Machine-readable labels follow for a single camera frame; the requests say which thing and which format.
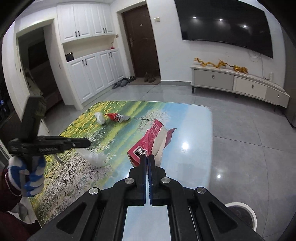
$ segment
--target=tv stand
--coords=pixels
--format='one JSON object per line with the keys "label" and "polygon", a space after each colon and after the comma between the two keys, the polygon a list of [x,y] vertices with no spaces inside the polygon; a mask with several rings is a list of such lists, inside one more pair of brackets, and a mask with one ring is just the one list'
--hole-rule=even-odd
{"label": "tv stand", "polygon": [[235,72],[230,69],[191,65],[192,93],[194,89],[208,88],[256,98],[287,108],[289,94],[280,86],[263,78]]}

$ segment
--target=golden dragon figurine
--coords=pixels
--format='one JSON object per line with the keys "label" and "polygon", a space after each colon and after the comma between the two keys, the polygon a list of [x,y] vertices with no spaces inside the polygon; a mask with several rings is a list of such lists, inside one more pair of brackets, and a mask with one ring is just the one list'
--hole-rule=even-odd
{"label": "golden dragon figurine", "polygon": [[229,67],[233,68],[233,70],[235,72],[241,72],[241,73],[244,73],[244,74],[247,74],[249,72],[246,67],[239,67],[237,65],[230,66],[228,63],[225,63],[223,60],[220,60],[220,59],[219,59],[219,62],[218,62],[217,65],[213,64],[212,62],[206,62],[205,63],[204,61],[200,60],[199,58],[195,58],[194,61],[197,61],[197,62],[201,63],[200,65],[202,67],[205,67],[208,64],[211,64],[215,68],[220,68],[221,66],[225,66],[226,67],[226,65],[228,65]]}

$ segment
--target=gloved hand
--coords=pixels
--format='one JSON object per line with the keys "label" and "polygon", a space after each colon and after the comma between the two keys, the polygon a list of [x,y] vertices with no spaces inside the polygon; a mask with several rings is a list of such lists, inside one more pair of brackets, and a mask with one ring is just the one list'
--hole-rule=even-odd
{"label": "gloved hand", "polygon": [[21,190],[20,184],[20,170],[25,171],[25,175],[29,176],[29,181],[25,184],[27,197],[33,197],[40,193],[44,188],[44,169],[45,158],[44,156],[35,156],[34,159],[38,160],[38,165],[31,173],[27,170],[26,164],[17,156],[9,159],[8,162],[8,178],[10,183],[17,189]]}

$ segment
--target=triangular cutout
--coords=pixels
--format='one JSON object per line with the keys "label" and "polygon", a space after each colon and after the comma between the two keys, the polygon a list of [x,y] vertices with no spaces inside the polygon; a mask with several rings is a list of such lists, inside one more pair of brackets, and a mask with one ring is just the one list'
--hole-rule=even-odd
{"label": "triangular cutout", "polygon": [[65,216],[61,221],[57,223],[57,228],[68,233],[73,234],[76,226],[85,210],[86,203],[81,203],[78,207],[76,207],[72,212],[70,212],[67,216]]}
{"label": "triangular cutout", "polygon": [[237,223],[217,207],[216,204],[210,202],[209,208],[220,233],[226,233],[237,227]]}

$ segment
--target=silver screw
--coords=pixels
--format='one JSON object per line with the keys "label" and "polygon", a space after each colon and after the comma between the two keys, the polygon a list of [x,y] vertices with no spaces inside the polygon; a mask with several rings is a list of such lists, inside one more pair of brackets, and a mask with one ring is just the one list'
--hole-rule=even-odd
{"label": "silver screw", "polygon": [[91,195],[96,195],[96,194],[98,194],[98,192],[99,192],[99,190],[97,188],[91,188],[89,190],[89,194],[91,194]]}
{"label": "silver screw", "polygon": [[125,181],[126,184],[132,184],[134,180],[133,180],[133,178],[128,177],[124,181]]}
{"label": "silver screw", "polygon": [[161,181],[162,181],[163,183],[169,183],[169,182],[170,182],[170,178],[169,178],[169,177],[163,177],[163,178],[161,179]]}
{"label": "silver screw", "polygon": [[197,191],[199,194],[204,194],[204,193],[206,192],[206,189],[203,188],[203,187],[198,187],[198,188],[196,189],[196,191]]}

